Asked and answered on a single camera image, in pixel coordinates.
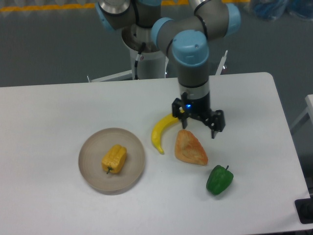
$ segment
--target beige plate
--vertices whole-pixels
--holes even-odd
[[[109,149],[120,144],[127,148],[123,168],[117,174],[107,174],[101,160]],[[86,140],[79,153],[79,170],[85,180],[97,191],[105,194],[122,193],[139,178],[145,166],[144,148],[131,132],[120,128],[101,130]]]

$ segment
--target green bell pepper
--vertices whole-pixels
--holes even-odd
[[[226,169],[220,165],[214,167],[206,182],[206,189],[209,192],[218,195],[230,185],[234,175],[227,170],[228,167],[229,166],[227,166]]]

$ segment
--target yellow bell pepper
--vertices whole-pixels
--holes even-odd
[[[119,173],[126,160],[127,149],[119,144],[114,145],[103,157],[101,165],[104,171]]]

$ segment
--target toy bell pepper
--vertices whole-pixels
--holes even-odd
[[[229,166],[227,166],[226,169],[220,165],[214,167],[206,182],[206,189],[209,192],[218,195],[230,185],[234,175],[227,170],[228,167]]]
[[[118,173],[126,160],[127,150],[119,144],[114,145],[103,157],[101,165],[104,171]]]

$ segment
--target banana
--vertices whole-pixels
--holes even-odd
[[[173,117],[172,114],[169,114],[162,118],[153,128],[151,133],[151,141],[153,146],[160,152],[164,154],[164,150],[161,147],[161,137],[163,131],[169,126],[179,122],[177,117]]]

